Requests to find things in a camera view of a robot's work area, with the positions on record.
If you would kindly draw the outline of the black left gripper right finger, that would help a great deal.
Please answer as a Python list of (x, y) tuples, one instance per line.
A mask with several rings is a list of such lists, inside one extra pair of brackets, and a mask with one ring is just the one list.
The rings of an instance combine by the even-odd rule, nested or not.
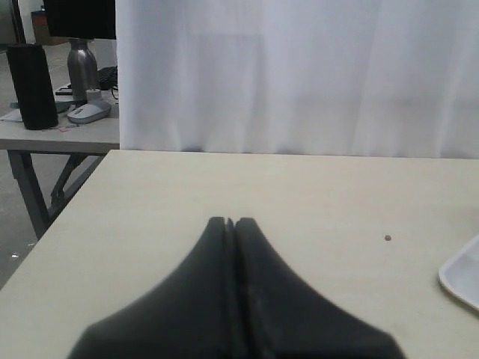
[(257, 222), (235, 226), (248, 358), (404, 358), (393, 336), (309, 286)]

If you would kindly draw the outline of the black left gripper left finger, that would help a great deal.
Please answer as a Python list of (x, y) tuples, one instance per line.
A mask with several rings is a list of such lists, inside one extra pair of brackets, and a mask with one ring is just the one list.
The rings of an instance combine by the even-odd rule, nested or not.
[(211, 218), (161, 284), (87, 328), (70, 358), (245, 358), (233, 229)]

